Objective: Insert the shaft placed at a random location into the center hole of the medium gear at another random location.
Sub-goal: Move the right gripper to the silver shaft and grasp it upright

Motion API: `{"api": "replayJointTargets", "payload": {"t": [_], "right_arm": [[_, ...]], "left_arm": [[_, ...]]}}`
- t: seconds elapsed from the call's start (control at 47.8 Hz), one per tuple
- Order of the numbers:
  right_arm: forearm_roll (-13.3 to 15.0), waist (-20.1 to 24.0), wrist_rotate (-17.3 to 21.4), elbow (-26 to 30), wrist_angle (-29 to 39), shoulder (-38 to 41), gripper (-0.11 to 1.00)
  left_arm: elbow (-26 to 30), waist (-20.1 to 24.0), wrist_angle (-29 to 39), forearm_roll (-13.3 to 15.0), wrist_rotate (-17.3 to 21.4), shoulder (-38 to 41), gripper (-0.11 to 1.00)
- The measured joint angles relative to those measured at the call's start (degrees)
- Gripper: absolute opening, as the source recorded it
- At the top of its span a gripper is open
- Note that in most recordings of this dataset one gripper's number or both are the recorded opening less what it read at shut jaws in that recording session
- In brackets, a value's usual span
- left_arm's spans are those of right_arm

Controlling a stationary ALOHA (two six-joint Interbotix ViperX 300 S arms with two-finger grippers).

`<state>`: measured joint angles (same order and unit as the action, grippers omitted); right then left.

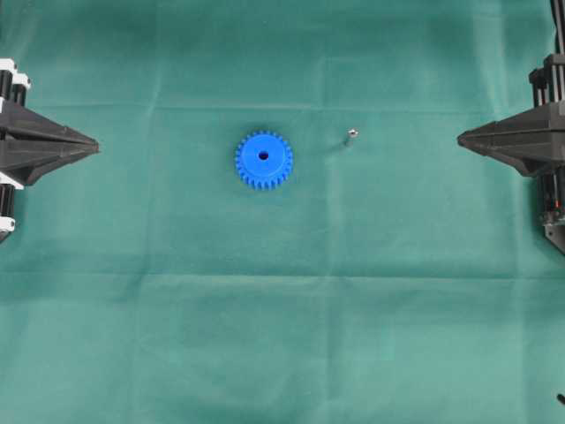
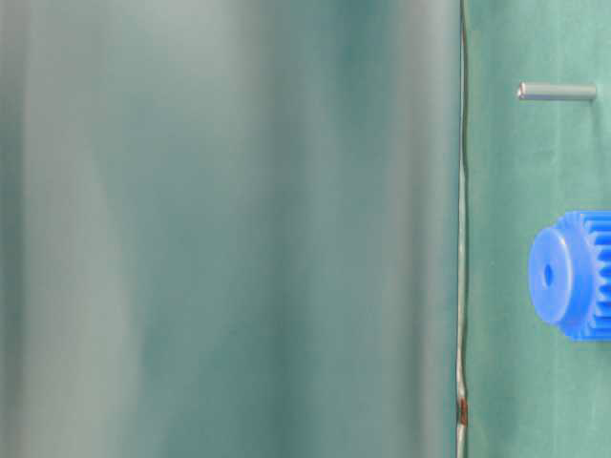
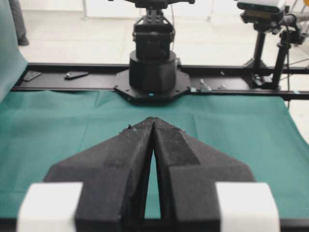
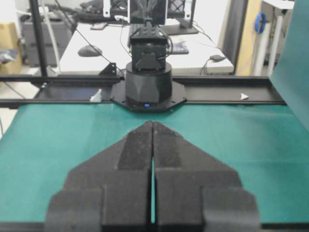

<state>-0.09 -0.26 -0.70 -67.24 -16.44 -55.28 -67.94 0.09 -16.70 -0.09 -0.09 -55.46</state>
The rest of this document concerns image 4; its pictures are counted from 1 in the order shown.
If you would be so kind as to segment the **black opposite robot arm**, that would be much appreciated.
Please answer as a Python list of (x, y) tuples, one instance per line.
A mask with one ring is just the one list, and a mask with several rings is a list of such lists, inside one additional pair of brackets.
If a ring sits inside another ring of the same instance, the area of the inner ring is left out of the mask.
[[(185, 101), (161, 34), (164, 0), (128, 5), (132, 60), (112, 99), (136, 110), (163, 110)], [(255, 197), (236, 170), (157, 121), (71, 169), (49, 203), (46, 232), (258, 232)]]

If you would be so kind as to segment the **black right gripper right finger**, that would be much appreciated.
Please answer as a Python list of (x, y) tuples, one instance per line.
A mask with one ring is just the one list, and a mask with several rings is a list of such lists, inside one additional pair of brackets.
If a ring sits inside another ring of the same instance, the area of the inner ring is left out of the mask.
[(160, 232), (258, 232), (255, 197), (238, 172), (155, 122), (156, 223)]

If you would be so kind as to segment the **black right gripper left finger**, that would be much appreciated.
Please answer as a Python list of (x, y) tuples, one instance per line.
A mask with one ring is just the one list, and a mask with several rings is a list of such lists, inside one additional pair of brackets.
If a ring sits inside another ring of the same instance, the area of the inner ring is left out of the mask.
[(144, 232), (150, 223), (153, 124), (148, 121), (67, 174), (47, 232)]

